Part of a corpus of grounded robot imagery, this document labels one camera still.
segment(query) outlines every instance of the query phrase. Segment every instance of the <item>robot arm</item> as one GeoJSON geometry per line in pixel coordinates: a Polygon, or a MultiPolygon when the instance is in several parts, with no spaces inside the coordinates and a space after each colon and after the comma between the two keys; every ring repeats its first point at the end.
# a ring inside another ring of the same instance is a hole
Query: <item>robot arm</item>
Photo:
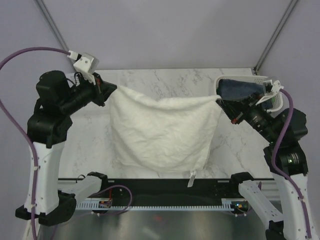
{"type": "Polygon", "coordinates": [[[252,206],[266,229],[269,240],[305,240],[307,239],[307,226],[301,201],[305,202],[308,210],[307,221],[311,226],[312,239],[319,239],[314,229],[313,220],[308,201],[307,179],[308,166],[305,153],[298,141],[308,133],[306,128],[306,115],[293,110],[292,119],[280,148],[276,155],[275,164],[284,173],[290,176],[302,191],[304,198],[300,199],[293,185],[281,176],[272,165],[272,153],[276,141],[287,119],[288,109],[273,118],[260,107],[260,103],[274,97],[283,88],[279,81],[264,83],[265,94],[254,93],[240,100],[218,100],[228,118],[233,124],[240,124],[243,120],[248,122],[268,142],[264,151],[264,158],[273,174],[280,193],[283,215],[265,198],[249,173],[237,173],[231,176],[231,182],[252,206]]]}
{"type": "Polygon", "coordinates": [[[68,129],[72,125],[70,116],[93,102],[105,106],[105,101],[117,86],[102,81],[95,73],[98,60],[88,54],[71,52],[76,60],[74,67],[81,74],[79,85],[69,87],[65,74],[61,71],[44,73],[36,85],[39,99],[34,113],[27,123],[27,135],[38,153],[38,167],[35,169],[31,153],[29,190],[24,205],[15,215],[29,220],[31,209],[39,223],[53,226],[68,221],[74,214],[77,203],[107,187],[107,176],[91,172],[73,188],[58,190],[58,174],[62,151],[67,140],[68,129]],[[35,205],[32,205],[33,178],[37,170],[35,205]]]}

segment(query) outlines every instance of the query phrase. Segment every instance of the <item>folded blue towel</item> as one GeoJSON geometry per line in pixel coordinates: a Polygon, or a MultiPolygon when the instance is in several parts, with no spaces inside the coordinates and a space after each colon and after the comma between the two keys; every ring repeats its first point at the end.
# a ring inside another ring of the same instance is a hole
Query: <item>folded blue towel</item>
{"type": "MultiPolygon", "coordinates": [[[[263,94],[264,87],[260,84],[246,81],[236,81],[232,79],[221,79],[216,89],[216,94],[223,100],[238,100],[250,96],[253,93],[263,94]]],[[[273,107],[272,100],[261,103],[264,110],[273,107]]]]}

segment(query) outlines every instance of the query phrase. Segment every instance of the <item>white towel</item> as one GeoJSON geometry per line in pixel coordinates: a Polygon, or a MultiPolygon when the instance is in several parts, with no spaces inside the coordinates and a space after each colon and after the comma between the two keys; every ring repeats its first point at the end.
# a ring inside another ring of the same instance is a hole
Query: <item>white towel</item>
{"type": "Polygon", "coordinates": [[[203,169],[221,113],[218,98],[156,101],[118,85],[109,99],[115,158],[157,172],[203,169]]]}

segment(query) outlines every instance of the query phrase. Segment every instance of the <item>white marble surface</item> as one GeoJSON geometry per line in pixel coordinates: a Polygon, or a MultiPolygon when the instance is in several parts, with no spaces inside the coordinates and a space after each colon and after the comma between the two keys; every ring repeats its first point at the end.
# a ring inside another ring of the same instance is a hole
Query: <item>white marble surface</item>
{"type": "MultiPolygon", "coordinates": [[[[249,68],[103,70],[104,81],[124,85],[152,98],[201,97],[212,94],[220,75],[252,75],[249,68]]],[[[59,177],[74,178],[91,171],[109,178],[188,178],[189,173],[160,173],[124,166],[114,159],[108,104],[89,104],[72,116],[73,125],[63,150],[59,177]]],[[[246,122],[233,125],[223,113],[214,133],[209,160],[197,178],[229,178],[248,171],[271,178],[263,148],[268,143],[246,122]]]]}

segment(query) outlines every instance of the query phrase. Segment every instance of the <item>plastic basket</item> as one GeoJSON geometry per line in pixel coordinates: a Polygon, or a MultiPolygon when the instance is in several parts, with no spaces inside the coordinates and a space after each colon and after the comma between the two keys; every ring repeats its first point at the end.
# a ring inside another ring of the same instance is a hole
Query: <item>plastic basket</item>
{"type": "MultiPolygon", "coordinates": [[[[217,88],[219,86],[219,81],[221,79],[231,79],[240,82],[247,83],[256,83],[262,85],[263,81],[267,78],[267,76],[239,76],[239,75],[221,75],[217,79],[214,80],[213,86],[213,94],[217,94],[217,88]]],[[[279,111],[284,105],[284,100],[282,97],[282,93],[280,92],[275,97],[272,98],[272,108],[268,109],[268,113],[279,111]]]]}

